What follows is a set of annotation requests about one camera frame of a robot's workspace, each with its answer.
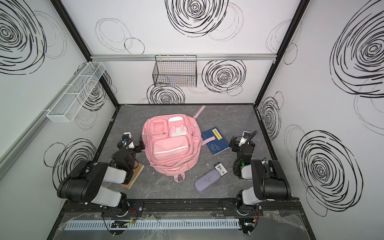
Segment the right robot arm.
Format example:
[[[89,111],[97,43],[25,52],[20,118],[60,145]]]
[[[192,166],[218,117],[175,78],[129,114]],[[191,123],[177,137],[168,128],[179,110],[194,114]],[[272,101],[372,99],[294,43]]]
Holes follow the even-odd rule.
[[[236,197],[236,209],[240,215],[247,215],[263,202],[286,201],[292,198],[291,187],[277,160],[253,159],[255,144],[253,135],[245,132],[242,137],[233,136],[230,148],[237,154],[233,173],[239,179],[251,180],[253,186],[241,190]]]

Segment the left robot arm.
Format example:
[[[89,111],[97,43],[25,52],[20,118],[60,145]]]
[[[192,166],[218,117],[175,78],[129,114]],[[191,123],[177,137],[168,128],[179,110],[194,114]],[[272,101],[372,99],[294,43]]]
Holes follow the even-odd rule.
[[[102,184],[128,185],[132,182],[135,171],[139,169],[136,154],[145,149],[145,144],[140,139],[135,145],[131,133],[126,132],[117,146],[119,150],[112,155],[111,163],[82,160],[59,184],[58,197],[110,208],[117,217],[124,217],[128,212],[136,214],[126,194],[110,190]]]

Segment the pink student backpack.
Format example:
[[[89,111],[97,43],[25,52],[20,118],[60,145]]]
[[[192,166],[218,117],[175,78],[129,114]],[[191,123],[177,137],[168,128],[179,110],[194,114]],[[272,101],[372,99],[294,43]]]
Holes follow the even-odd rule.
[[[185,114],[163,115],[148,119],[142,140],[150,165],[159,173],[181,183],[198,162],[201,147],[215,140],[202,138],[197,118],[206,107],[189,117]]]

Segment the blue book yellow label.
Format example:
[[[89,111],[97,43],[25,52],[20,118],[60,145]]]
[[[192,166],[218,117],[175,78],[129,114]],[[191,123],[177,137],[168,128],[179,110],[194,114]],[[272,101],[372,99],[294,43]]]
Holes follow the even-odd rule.
[[[202,138],[202,144],[207,145],[212,155],[217,155],[229,148],[229,143],[218,127],[213,127],[202,132]]]

